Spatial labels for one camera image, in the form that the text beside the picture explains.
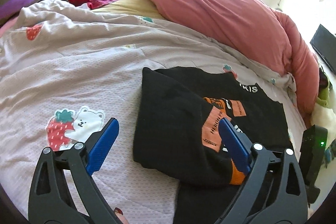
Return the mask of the left hand fingers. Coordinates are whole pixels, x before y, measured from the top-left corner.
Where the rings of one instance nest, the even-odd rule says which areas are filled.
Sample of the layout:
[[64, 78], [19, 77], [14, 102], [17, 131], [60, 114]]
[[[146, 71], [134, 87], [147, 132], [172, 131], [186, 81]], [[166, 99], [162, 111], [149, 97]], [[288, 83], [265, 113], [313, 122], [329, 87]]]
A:
[[118, 217], [118, 219], [119, 219], [123, 224], [129, 224], [129, 222], [127, 221], [127, 219], [126, 219], [125, 216], [123, 215], [123, 212], [122, 212], [121, 209], [115, 207], [113, 211], [114, 211], [115, 215]]

